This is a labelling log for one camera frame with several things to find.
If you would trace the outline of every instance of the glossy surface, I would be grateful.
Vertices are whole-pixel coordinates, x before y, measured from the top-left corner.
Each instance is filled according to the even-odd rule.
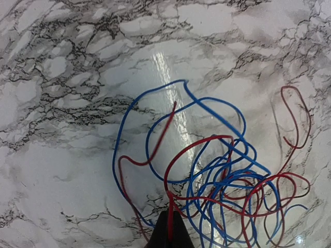
[[[114,183],[114,142],[135,97],[183,78],[196,96],[242,110],[247,141],[272,173],[289,149],[279,137],[295,137],[279,90],[298,87],[313,127],[290,170],[309,179],[312,190],[299,201],[309,210],[287,215],[282,244],[328,247],[331,1],[102,2],[1,2],[1,246],[143,247]],[[149,127],[175,100],[179,106],[190,101],[179,86],[142,99],[129,115],[119,154],[144,161]],[[209,105],[240,126],[234,112]],[[299,107],[296,114],[305,129]],[[229,131],[197,106],[176,115],[157,154],[157,171],[163,174],[183,147],[214,133]],[[171,178],[187,176],[194,156],[183,156]],[[148,168],[127,164],[125,175],[143,213],[166,207],[162,183]]]

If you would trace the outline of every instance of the tangled wires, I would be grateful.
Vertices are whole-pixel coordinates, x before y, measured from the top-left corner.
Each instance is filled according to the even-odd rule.
[[[146,94],[161,90],[173,84],[182,83],[184,90],[188,94],[188,96],[192,99],[192,102],[183,106],[176,110],[176,102],[174,103],[172,112],[161,117],[157,120],[152,127],[150,128],[145,142],[145,152],[147,160],[143,163],[137,162],[128,156],[120,156],[118,158],[118,169],[119,169],[119,180],[116,174],[116,155],[118,151],[119,141],[121,138],[123,126],[125,120],[128,116],[128,113],[131,111],[132,107]],[[311,119],[309,116],[308,108],[298,91],[298,89],[294,86],[283,86],[281,88],[281,97],[288,109],[292,120],[295,125],[295,144],[292,144],[286,137],[283,137],[284,141],[290,146],[290,153],[287,156],[287,159],[279,170],[279,172],[275,175],[272,175],[269,169],[259,162],[257,162],[257,151],[255,148],[245,140],[244,136],[246,133],[246,121],[242,114],[242,112],[234,105],[229,102],[226,102],[221,99],[213,98],[213,97],[203,97],[197,99],[193,93],[189,90],[187,80],[176,80],[172,81],[166,85],[160,86],[158,88],[150,89],[141,95],[139,95],[130,105],[127,112],[124,114],[122,119],[116,144],[115,150],[112,160],[112,169],[115,178],[115,182],[118,186],[123,197],[126,201],[131,205],[134,210],[134,213],[138,220],[138,225],[140,230],[148,241],[148,237],[146,236],[143,230],[143,224],[150,227],[154,227],[154,224],[151,220],[147,220],[142,216],[142,214],[138,211],[138,209],[134,206],[133,202],[130,200],[129,195],[127,194],[125,188],[125,181],[122,171],[122,160],[128,160],[130,163],[137,165],[137,166],[147,166],[149,165],[153,174],[160,180],[163,181],[164,189],[169,197],[169,220],[168,220],[168,235],[169,239],[172,239],[172,213],[173,210],[176,209],[184,218],[187,218],[188,221],[191,223],[192,227],[197,231],[200,235],[201,246],[205,247],[206,243],[209,243],[209,247],[216,245],[218,247],[231,247],[231,244],[246,244],[248,247],[257,246],[260,247],[258,241],[258,232],[257,232],[257,219],[264,218],[264,230],[265,234],[268,237],[268,243],[276,247],[291,247],[294,244],[281,246],[280,242],[284,236],[285,232],[285,215],[287,212],[294,208],[294,207],[302,207],[307,209],[305,206],[301,204],[291,205],[290,203],[295,198],[304,197],[309,193],[310,184],[307,179],[302,177],[301,175],[292,173],[292,172],[284,172],[287,164],[291,160],[293,153],[298,150],[302,149],[306,144],[310,129],[311,129]],[[309,128],[304,139],[304,142],[300,145],[299,144],[299,128],[297,121],[294,117],[294,114],[291,111],[288,103],[284,97],[284,91],[286,89],[292,90],[297,93],[299,96],[300,101],[302,102],[303,109],[307,113],[307,118],[309,121]],[[222,104],[226,104],[227,106],[231,107],[234,111],[238,113],[241,120],[243,121],[243,130],[240,132],[236,128],[234,128],[227,120],[225,120],[222,116],[218,115],[215,111],[211,108],[206,106],[203,102],[204,101],[215,101]],[[227,128],[229,128],[236,137],[234,138],[231,135],[212,135],[211,137],[203,138],[199,141],[196,141],[187,147],[185,147],[182,151],[180,151],[170,162],[168,165],[164,176],[162,177],[157,173],[154,169],[152,160],[155,157],[155,154],[158,151],[158,148],[162,142],[163,137],[166,134],[166,131],[173,120],[173,117],[178,112],[181,112],[192,105],[197,104],[212,116],[214,116],[217,120],[219,120],[222,124],[224,124]],[[155,127],[162,122],[163,120],[167,120],[167,123],[159,137],[159,140],[153,150],[152,153],[149,151],[149,138],[155,129]],[[220,154],[216,158],[212,159],[209,163],[207,163],[202,169],[196,169],[197,162],[199,161],[203,152],[208,148],[211,141],[218,141],[227,147],[227,151],[224,154]],[[203,147],[199,151],[198,155],[195,157],[190,170],[190,176],[183,180],[179,181],[172,181],[169,180],[169,172],[174,166],[175,162],[188,150],[196,147],[198,145],[203,144]],[[244,151],[238,149],[239,145],[244,147]],[[248,166],[245,168],[241,168],[239,163],[242,161],[248,161]],[[194,186],[197,185],[197,179],[203,178],[203,182],[199,181],[199,188],[196,189]],[[281,191],[280,184],[281,179],[290,183],[292,187],[292,194],[290,196],[282,196],[284,195]],[[303,180],[306,184],[306,191],[304,194],[298,195],[297,194],[297,180]],[[171,192],[168,187],[168,184],[182,184],[185,183],[187,185],[186,197],[178,196],[175,193]],[[233,190],[241,189],[246,194],[244,196],[232,196],[231,192]],[[268,195],[273,195],[275,199],[275,203],[270,206],[266,200],[266,192],[269,192]],[[182,201],[181,207],[179,207],[176,202]],[[219,211],[220,217],[215,217],[215,209]],[[227,232],[227,217],[225,215],[225,211],[231,211],[241,218],[241,233],[237,237],[232,237]],[[275,215],[275,227],[271,233],[268,232],[266,226],[266,220],[269,215]],[[210,226],[210,234],[206,234],[203,231],[203,223],[208,222]],[[275,235],[280,233],[278,241],[274,241]]]

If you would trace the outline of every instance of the white marble countertop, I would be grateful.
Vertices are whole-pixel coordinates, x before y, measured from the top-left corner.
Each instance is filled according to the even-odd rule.
[[[143,247],[114,182],[114,143],[135,97],[181,78],[197,96],[243,111],[246,139],[273,173],[288,152],[279,135],[294,132],[279,89],[302,92],[313,125],[289,170],[312,188],[300,200],[308,211],[287,216],[282,244],[330,247],[331,0],[1,0],[0,7],[0,247]],[[140,101],[119,153],[143,161],[149,127],[174,100],[188,102],[180,87]],[[222,128],[198,107],[176,116],[157,169]],[[138,178],[128,188],[142,212],[165,206],[148,169],[131,167],[126,176]]]

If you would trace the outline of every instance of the red wire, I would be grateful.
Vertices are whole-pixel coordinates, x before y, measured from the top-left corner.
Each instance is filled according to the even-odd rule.
[[[122,172],[121,160],[122,159],[126,159],[130,163],[132,163],[134,165],[137,165],[137,166],[148,165],[153,160],[153,158],[155,157],[155,155],[156,155],[156,153],[157,153],[157,151],[158,151],[158,149],[159,149],[159,147],[161,145],[161,142],[163,140],[163,137],[166,134],[166,131],[168,130],[172,119],[174,118],[176,106],[177,106],[177,102],[174,102],[174,106],[172,108],[172,111],[171,111],[171,114],[169,116],[169,119],[168,119],[167,123],[165,124],[165,127],[164,127],[164,129],[163,129],[163,131],[162,131],[162,133],[161,133],[161,135],[160,135],[160,137],[159,137],[159,139],[158,139],[158,141],[156,143],[156,146],[154,148],[154,151],[153,151],[151,157],[146,162],[140,163],[140,162],[137,162],[137,161],[133,160],[129,156],[125,156],[125,155],[120,156],[120,158],[118,159],[118,169],[119,169],[119,175],[120,175],[120,179],[121,179],[122,190],[124,192],[124,195],[125,195],[128,203],[131,205],[131,207],[132,207],[132,209],[134,211],[134,214],[136,215],[136,218],[137,218],[137,221],[138,221],[138,225],[139,225],[139,229],[140,229],[142,235],[144,236],[144,238],[146,239],[147,242],[149,241],[149,238],[146,236],[146,233],[144,231],[144,228],[143,228],[143,226],[141,224],[141,221],[140,221],[140,218],[139,218],[139,215],[138,215],[138,211],[137,211],[136,207],[134,206],[134,204],[132,203],[132,201],[131,201],[131,199],[130,199],[130,197],[129,197],[128,193],[126,192],[126,189],[125,189],[124,176],[123,176],[123,172]]]
[[[308,119],[309,119],[309,129],[308,129],[308,133],[307,133],[307,136],[306,136],[306,138],[305,138],[305,140],[304,140],[304,142],[303,142],[303,144],[302,144],[301,146],[298,146],[298,142],[299,142],[299,129],[298,129],[297,121],[296,121],[296,119],[295,119],[295,117],[294,117],[294,115],[293,115],[293,112],[292,112],[292,110],[290,109],[288,103],[286,102],[285,97],[284,97],[284,94],[283,94],[283,92],[284,92],[285,89],[293,89],[293,90],[296,91],[296,93],[298,94],[298,96],[299,96],[299,98],[300,98],[300,100],[301,100],[301,102],[302,102],[302,104],[303,104],[303,106],[304,106],[304,109],[305,109],[305,111],[306,111],[306,113],[307,113],[307,115],[308,115],[308,117],[309,117],[309,118],[308,118]],[[215,189],[212,189],[212,190],[210,191],[208,197],[203,197],[203,196],[197,196],[197,197],[180,197],[180,196],[177,196],[177,195],[173,194],[173,193],[169,190],[169,188],[168,188],[168,176],[169,176],[169,172],[170,172],[172,166],[175,164],[175,162],[176,162],[176,161],[177,161],[177,160],[178,160],[178,159],[179,159],[184,153],[186,153],[189,149],[191,149],[191,148],[193,148],[193,147],[195,147],[195,146],[197,146],[197,145],[199,145],[199,144],[202,144],[202,143],[205,143],[205,142],[209,142],[209,141],[212,141],[212,140],[215,140],[215,139],[218,140],[218,139],[221,139],[221,138],[229,138],[229,139],[231,139],[231,145],[233,146],[233,145],[234,145],[234,139],[233,139],[232,136],[230,136],[230,135],[217,135],[217,136],[212,136],[212,137],[208,137],[208,138],[203,138],[203,139],[201,139],[201,140],[199,140],[199,141],[196,141],[196,142],[194,142],[194,143],[188,145],[187,147],[185,147],[182,151],[180,151],[180,152],[179,152],[179,153],[178,153],[178,154],[172,159],[172,161],[170,162],[170,164],[168,165],[168,167],[167,167],[167,169],[166,169],[166,171],[165,171],[165,174],[164,174],[164,182],[163,182],[163,184],[164,184],[164,189],[165,189],[165,191],[166,191],[166,193],[167,193],[167,196],[169,197],[169,202],[170,202],[170,204],[169,204],[169,214],[168,214],[168,239],[169,239],[170,241],[171,241],[172,238],[173,238],[173,210],[174,210],[174,208],[175,208],[175,209],[176,209],[176,210],[177,210],[177,211],[178,211],[183,217],[187,218],[187,216],[186,216],[186,215],[180,210],[180,208],[175,204],[174,199],[177,199],[177,200],[203,200],[203,201],[202,201],[202,204],[201,204],[201,207],[203,207],[203,206],[206,204],[206,202],[209,201],[209,202],[212,202],[212,203],[218,204],[218,205],[220,205],[220,206],[222,206],[222,207],[225,207],[225,208],[229,209],[230,211],[233,211],[234,213],[239,214],[239,215],[241,216],[242,232],[239,234],[239,236],[238,236],[237,239],[239,239],[242,235],[244,235],[245,241],[246,241],[246,243],[247,243],[247,245],[248,245],[249,248],[251,248],[251,245],[250,245],[250,242],[249,242],[249,239],[248,239],[248,236],[247,236],[246,229],[248,228],[248,226],[249,226],[249,224],[250,224],[250,221],[248,220],[247,224],[245,225],[245,223],[244,223],[244,217],[250,217],[250,218],[253,218],[253,222],[254,222],[254,223],[255,223],[255,221],[256,221],[256,219],[257,219],[258,217],[264,217],[264,229],[265,229],[265,232],[266,232],[266,234],[267,234],[269,240],[271,241],[271,243],[272,243],[274,246],[276,246],[276,247],[283,247],[283,248],[286,248],[286,247],[290,247],[290,246],[292,246],[292,245],[288,245],[288,246],[279,246],[279,244],[280,244],[280,242],[281,242],[281,240],[282,240],[282,237],[283,237],[283,235],[284,235],[284,232],[285,232],[285,221],[284,221],[284,212],[283,212],[283,209],[284,209],[288,204],[290,204],[290,202],[291,202],[293,199],[295,199],[295,198],[300,198],[300,197],[304,197],[305,195],[307,195],[307,194],[309,193],[309,191],[310,191],[310,183],[309,183],[309,181],[308,181],[307,179],[305,179],[304,177],[302,177],[302,176],[300,176],[300,175],[298,175],[298,174],[291,173],[291,172],[284,172],[284,173],[283,173],[282,171],[286,168],[287,164],[289,163],[290,159],[291,159],[292,156],[293,156],[294,151],[295,151],[296,149],[302,149],[302,148],[305,146],[305,144],[306,144],[306,142],[307,142],[307,140],[308,140],[308,138],[309,138],[309,133],[310,133],[310,130],[311,130],[311,118],[310,118],[310,115],[309,115],[308,108],[307,108],[307,106],[306,106],[306,104],[305,104],[305,102],[304,102],[304,100],[303,100],[303,98],[302,98],[302,95],[301,95],[301,93],[299,92],[299,90],[298,90],[296,87],[294,87],[294,86],[283,86],[283,87],[281,88],[281,97],[282,97],[282,99],[283,99],[283,101],[284,101],[284,104],[286,105],[286,107],[287,107],[287,109],[288,109],[288,111],[289,111],[289,113],[290,113],[290,115],[291,115],[291,117],[292,117],[292,119],[293,119],[294,125],[295,125],[295,130],[296,130],[296,142],[295,142],[295,145],[292,145],[292,144],[288,141],[287,138],[283,137],[283,139],[285,140],[285,142],[291,147],[290,155],[288,156],[288,158],[287,158],[287,160],[285,161],[284,165],[282,166],[282,168],[280,169],[280,171],[279,171],[277,174],[272,175],[272,176],[269,176],[268,178],[265,178],[263,181],[260,181],[260,182],[259,182],[259,183],[258,183],[258,184],[257,184],[252,190],[251,190],[251,192],[250,192],[248,195],[241,196],[241,197],[230,197],[228,194],[224,193],[225,198],[230,199],[230,200],[240,200],[240,199],[245,199],[245,202],[244,202],[244,205],[243,205],[243,209],[242,209],[242,211],[235,210],[235,209],[229,207],[229,206],[226,205],[226,204],[223,204],[223,203],[221,203],[221,202],[219,202],[219,201],[217,201],[217,200],[211,199],[210,196],[211,196],[212,193],[215,191]],[[122,173],[122,167],[121,167],[121,160],[122,160],[122,159],[127,159],[127,160],[129,160],[132,164],[137,165],[137,166],[145,166],[145,165],[147,165],[150,161],[152,161],[152,159],[154,158],[154,156],[155,156],[157,150],[159,149],[159,146],[160,146],[160,144],[161,144],[161,142],[162,142],[162,139],[163,139],[163,137],[164,137],[164,135],[165,135],[165,133],[166,133],[166,131],[167,131],[167,129],[168,129],[168,127],[169,127],[169,125],[170,125],[170,123],[171,123],[173,117],[174,117],[174,114],[175,114],[175,113],[174,113],[174,112],[175,112],[175,107],[176,107],[176,102],[174,103],[174,107],[173,107],[173,109],[172,109],[172,113],[171,113],[171,115],[170,115],[170,117],[169,117],[169,119],[168,119],[168,121],[167,121],[167,124],[166,124],[166,126],[165,126],[165,128],[164,128],[164,130],[163,130],[163,132],[162,132],[162,134],[161,134],[161,136],[160,136],[160,138],[159,138],[159,140],[158,140],[158,142],[157,142],[155,148],[154,148],[154,151],[153,151],[153,153],[152,153],[152,155],[151,155],[151,157],[150,157],[150,159],[149,159],[148,161],[146,161],[146,162],[144,162],[144,163],[139,163],[139,162],[134,161],[133,159],[131,159],[131,158],[128,157],[128,156],[121,156],[121,157],[119,158],[119,160],[118,160],[119,172],[120,172],[120,176],[121,176],[121,185],[122,185],[123,191],[124,191],[124,193],[125,193],[125,196],[126,196],[128,202],[130,203],[130,205],[131,205],[132,208],[133,208],[133,211],[134,211],[134,213],[135,213],[135,215],[136,215],[136,217],[137,217],[137,220],[138,220],[139,228],[140,228],[140,230],[141,230],[143,236],[145,237],[145,239],[146,239],[147,241],[148,241],[148,238],[147,238],[147,236],[146,236],[146,234],[145,234],[145,232],[144,232],[144,230],[143,230],[143,227],[142,227],[142,224],[141,224],[140,218],[139,218],[139,216],[138,216],[138,214],[137,214],[137,209],[136,209],[135,206],[133,205],[133,203],[132,203],[132,201],[130,200],[130,198],[129,198],[127,192],[126,192],[126,189],[125,189],[124,180],[123,180],[123,173]],[[231,155],[232,155],[232,150],[229,150],[228,162],[229,162],[230,159],[231,159]],[[225,176],[226,176],[226,171],[223,172],[223,174],[222,174],[221,177],[220,177],[220,180],[222,180]],[[302,194],[302,195],[296,196],[296,188],[297,188],[297,187],[296,187],[296,183],[295,183],[295,181],[294,181],[291,177],[297,177],[297,178],[299,178],[299,179],[301,179],[301,180],[304,180],[304,181],[308,184],[308,190],[307,190],[307,192],[306,192],[305,194]],[[263,190],[263,188],[264,188],[265,186],[267,186],[266,183],[269,182],[269,181],[273,181],[273,180],[276,179],[276,180],[277,180],[277,191],[280,192],[280,189],[279,189],[279,179],[280,179],[280,178],[285,178],[285,179],[289,180],[289,181],[293,184],[293,189],[294,189],[294,190],[293,190],[293,194],[292,194],[292,196],[290,196],[290,197],[286,197],[286,198],[281,198],[281,199],[280,199],[280,204],[281,204],[281,206],[280,206],[278,209],[276,209],[276,204],[274,204],[274,205],[270,208],[271,211],[268,211],[268,212],[266,212],[266,213],[258,213],[259,210],[260,210],[261,207],[262,207],[262,204],[263,204],[263,198],[264,198],[264,190]],[[243,182],[245,182],[245,183],[247,183],[247,184],[249,184],[249,185],[253,185],[251,182],[249,182],[249,181],[246,180],[246,179],[238,179],[238,181],[243,181]],[[256,196],[257,196],[257,207],[256,207],[256,210],[255,210],[255,212],[254,212],[253,214],[247,214],[247,213],[246,213],[246,207],[247,207],[247,204],[248,204],[248,202],[250,201],[250,199],[252,198],[253,195],[256,195]],[[277,243],[274,243],[273,240],[270,239],[269,233],[268,233],[268,231],[267,231],[267,229],[266,229],[266,218],[267,218],[269,215],[274,214],[274,213],[276,213],[276,212],[278,212],[278,211],[280,211],[280,213],[281,213],[282,231],[281,231],[281,235],[280,235],[280,238],[279,238],[278,242],[277,242]],[[192,218],[195,217],[198,213],[199,213],[199,211],[196,211],[193,215],[191,215],[191,217],[192,217]],[[216,222],[216,224],[219,226],[219,228],[223,229],[223,227],[222,227],[218,222]]]

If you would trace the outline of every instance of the black object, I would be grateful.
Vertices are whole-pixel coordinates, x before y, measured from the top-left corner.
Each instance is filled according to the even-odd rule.
[[[162,211],[145,248],[194,248],[178,211],[174,211],[172,242],[168,240],[168,211]]]

